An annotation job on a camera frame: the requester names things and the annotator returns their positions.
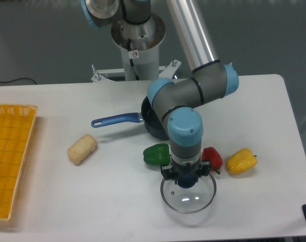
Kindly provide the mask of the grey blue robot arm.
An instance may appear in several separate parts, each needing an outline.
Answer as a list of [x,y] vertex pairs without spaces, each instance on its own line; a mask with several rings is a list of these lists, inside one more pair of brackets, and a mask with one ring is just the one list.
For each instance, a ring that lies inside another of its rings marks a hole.
[[196,108],[232,94],[238,74],[218,58],[196,1],[167,1],[192,76],[175,83],[159,72],[159,44],[165,37],[160,17],[150,1],[82,1],[90,25],[112,25],[121,49],[127,80],[152,79],[140,113],[125,113],[92,121],[94,128],[123,122],[144,122],[154,137],[168,140],[171,153],[160,163],[165,180],[188,189],[214,166],[201,159],[203,120]]

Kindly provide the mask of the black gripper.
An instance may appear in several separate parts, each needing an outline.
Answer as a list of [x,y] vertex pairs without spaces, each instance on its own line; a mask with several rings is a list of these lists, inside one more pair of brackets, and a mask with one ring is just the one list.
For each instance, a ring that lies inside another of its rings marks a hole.
[[200,177],[209,175],[211,161],[202,160],[193,165],[179,165],[173,161],[170,165],[162,165],[160,170],[165,180],[172,180],[175,184],[196,184]]

